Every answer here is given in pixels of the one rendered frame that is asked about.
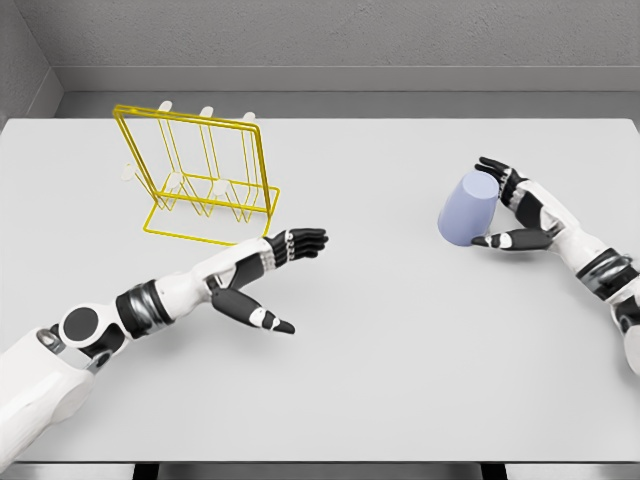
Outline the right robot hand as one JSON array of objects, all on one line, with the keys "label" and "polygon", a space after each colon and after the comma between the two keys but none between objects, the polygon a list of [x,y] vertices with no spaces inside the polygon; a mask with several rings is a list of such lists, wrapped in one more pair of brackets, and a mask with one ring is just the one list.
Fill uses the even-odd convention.
[{"label": "right robot hand", "polygon": [[498,181],[500,201],[514,213],[522,228],[477,236],[471,240],[472,245],[506,251],[547,250],[562,230],[579,225],[561,202],[513,167],[480,157],[475,169]]}]

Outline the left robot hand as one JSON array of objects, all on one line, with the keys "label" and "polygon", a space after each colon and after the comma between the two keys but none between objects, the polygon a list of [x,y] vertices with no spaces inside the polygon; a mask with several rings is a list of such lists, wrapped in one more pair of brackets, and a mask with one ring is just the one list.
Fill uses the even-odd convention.
[{"label": "left robot hand", "polygon": [[204,281],[219,313],[252,328],[293,334],[295,327],[241,289],[283,265],[315,258],[328,242],[324,229],[294,228],[274,237],[244,241],[199,263],[192,273]]}]

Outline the lavender cup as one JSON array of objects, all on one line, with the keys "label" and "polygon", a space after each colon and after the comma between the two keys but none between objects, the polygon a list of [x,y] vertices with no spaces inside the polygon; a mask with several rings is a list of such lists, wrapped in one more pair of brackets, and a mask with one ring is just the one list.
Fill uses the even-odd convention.
[{"label": "lavender cup", "polygon": [[488,173],[466,173],[447,198],[438,218],[441,236],[457,246],[470,246],[471,240],[489,229],[499,196],[499,184]]}]

